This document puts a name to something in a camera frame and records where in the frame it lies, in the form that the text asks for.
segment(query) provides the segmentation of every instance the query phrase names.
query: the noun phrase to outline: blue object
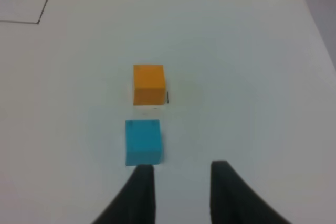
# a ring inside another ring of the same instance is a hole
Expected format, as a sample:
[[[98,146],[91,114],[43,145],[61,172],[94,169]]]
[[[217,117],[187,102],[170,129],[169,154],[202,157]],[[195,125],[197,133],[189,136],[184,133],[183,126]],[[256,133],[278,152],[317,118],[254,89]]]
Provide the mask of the blue object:
[[[157,165],[162,142],[159,120],[126,120],[126,165]]]

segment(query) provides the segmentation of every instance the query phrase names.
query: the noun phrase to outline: white table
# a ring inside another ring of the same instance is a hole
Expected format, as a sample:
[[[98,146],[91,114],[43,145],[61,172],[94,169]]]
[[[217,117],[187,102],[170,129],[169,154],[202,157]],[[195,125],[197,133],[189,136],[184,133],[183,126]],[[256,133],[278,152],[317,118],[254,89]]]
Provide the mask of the white table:
[[[293,223],[335,223],[336,76],[304,0],[49,0],[0,24],[0,223],[89,224],[118,193],[126,119],[161,120],[157,223],[210,223],[228,160]],[[132,106],[132,65],[169,104]]]

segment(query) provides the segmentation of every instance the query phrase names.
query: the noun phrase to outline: blue cube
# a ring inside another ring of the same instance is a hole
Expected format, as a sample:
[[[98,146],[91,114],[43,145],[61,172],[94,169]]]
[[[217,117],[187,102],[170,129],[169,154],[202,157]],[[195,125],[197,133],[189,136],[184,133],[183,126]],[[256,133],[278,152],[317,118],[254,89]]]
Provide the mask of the blue cube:
[[[126,165],[157,165],[162,142],[159,120],[126,120]]]

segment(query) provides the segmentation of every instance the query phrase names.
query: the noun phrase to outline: block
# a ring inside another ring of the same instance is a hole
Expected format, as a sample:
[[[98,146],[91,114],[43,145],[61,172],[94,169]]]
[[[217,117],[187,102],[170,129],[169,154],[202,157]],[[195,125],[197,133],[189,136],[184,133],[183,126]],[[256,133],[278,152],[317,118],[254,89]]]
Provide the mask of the block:
[[[134,106],[163,105],[163,65],[134,65]]]
[[[126,165],[157,165],[162,142],[159,120],[126,120]]]

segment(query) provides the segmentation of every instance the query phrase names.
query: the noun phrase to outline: orange cube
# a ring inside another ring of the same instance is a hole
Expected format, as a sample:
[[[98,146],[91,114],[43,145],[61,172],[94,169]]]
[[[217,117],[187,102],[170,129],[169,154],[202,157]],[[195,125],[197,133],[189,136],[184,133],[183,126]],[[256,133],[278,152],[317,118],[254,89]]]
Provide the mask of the orange cube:
[[[134,65],[134,106],[163,105],[163,65]]]

